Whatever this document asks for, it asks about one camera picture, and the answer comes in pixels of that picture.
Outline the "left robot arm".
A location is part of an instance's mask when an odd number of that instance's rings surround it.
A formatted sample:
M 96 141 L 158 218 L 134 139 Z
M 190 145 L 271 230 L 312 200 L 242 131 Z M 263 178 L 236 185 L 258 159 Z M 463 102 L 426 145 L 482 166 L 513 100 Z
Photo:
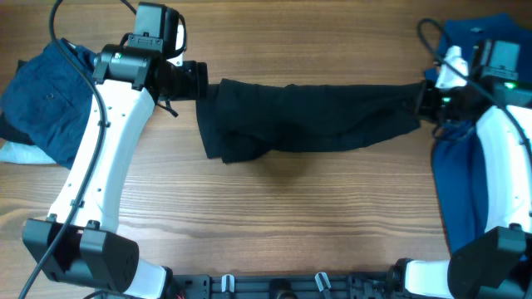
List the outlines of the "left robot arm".
M 22 240 L 36 261 L 29 281 L 89 287 L 95 295 L 180 298 L 172 271 L 143 260 L 138 244 L 117 234 L 122 189 L 140 134 L 154 109 L 201 100 L 208 89 L 203 62 L 186 61 L 184 17 L 142 2 L 135 28 L 97 55 L 85 77 L 89 120 L 67 180 L 43 220 L 27 220 Z

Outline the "black polo shirt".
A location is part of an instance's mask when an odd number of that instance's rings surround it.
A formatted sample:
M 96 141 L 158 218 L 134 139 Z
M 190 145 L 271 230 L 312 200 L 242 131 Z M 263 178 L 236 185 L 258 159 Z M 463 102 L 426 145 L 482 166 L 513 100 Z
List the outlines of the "black polo shirt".
M 421 84 L 261 86 L 223 79 L 196 103 L 208 158 L 226 164 L 270 150 L 340 152 L 416 130 Z

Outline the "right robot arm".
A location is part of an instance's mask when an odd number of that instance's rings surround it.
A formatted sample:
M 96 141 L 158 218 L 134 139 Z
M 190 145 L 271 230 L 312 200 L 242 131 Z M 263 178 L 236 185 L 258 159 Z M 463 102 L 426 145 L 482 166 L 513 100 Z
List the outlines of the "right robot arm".
M 396 293 L 414 298 L 531 295 L 531 80 L 521 45 L 484 40 L 472 61 L 459 46 L 417 110 L 434 121 L 432 170 L 451 256 L 400 261 Z

